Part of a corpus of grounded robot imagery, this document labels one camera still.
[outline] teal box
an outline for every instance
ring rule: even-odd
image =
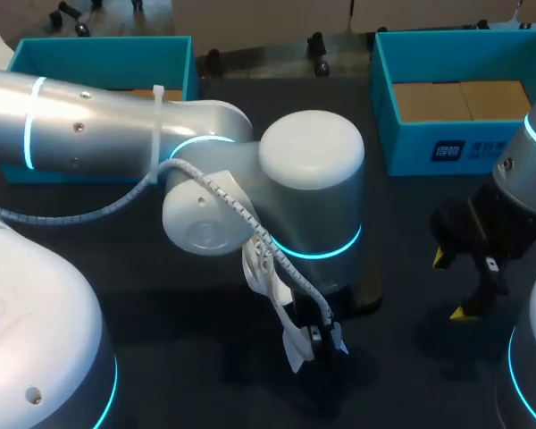
[[[522,121],[403,122],[395,83],[520,80],[536,102],[536,30],[378,33],[371,98],[391,176],[483,174]],[[452,156],[435,156],[439,147]],[[473,151],[483,151],[473,156]]]
[[[8,70],[103,89],[181,90],[198,99],[198,76],[190,37],[33,38],[18,45]],[[3,165],[13,183],[108,181]]]

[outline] black floor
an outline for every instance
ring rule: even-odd
[[[388,179],[367,86],[364,79],[225,80],[204,82],[201,94],[241,108],[257,137],[303,109],[342,114],[364,136],[364,242],[381,258],[384,302],[343,324],[350,355],[335,377],[290,372],[272,307],[245,286],[239,255],[195,257],[165,238],[160,189],[98,223],[16,226],[75,264],[95,289],[117,349],[129,427],[499,428],[493,377],[536,279],[536,245],[508,267],[509,299],[477,324],[451,323],[476,272],[467,258],[447,274],[431,269],[428,219],[442,199],[467,197],[487,178]],[[0,205],[78,213],[126,188],[0,181]]]

